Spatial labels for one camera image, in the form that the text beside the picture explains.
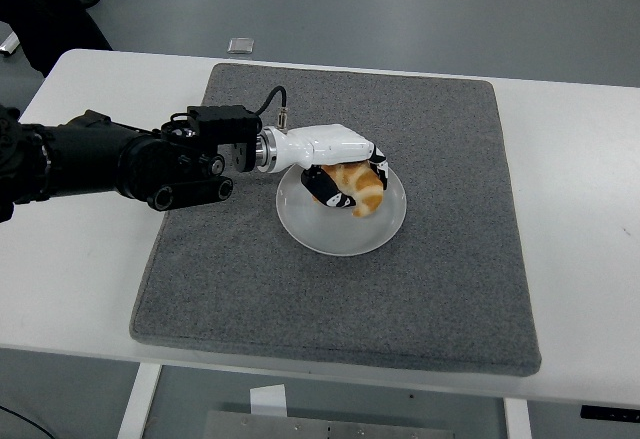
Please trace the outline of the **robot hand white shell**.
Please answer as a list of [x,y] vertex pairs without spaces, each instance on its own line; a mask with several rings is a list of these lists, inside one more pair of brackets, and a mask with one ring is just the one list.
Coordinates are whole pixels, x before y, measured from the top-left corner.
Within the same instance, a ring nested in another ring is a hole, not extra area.
[[389,167],[386,156],[371,141],[340,125],[319,125],[283,132],[266,127],[260,133],[262,172],[302,168],[300,181],[313,198],[333,208],[353,208],[364,217],[382,203]]

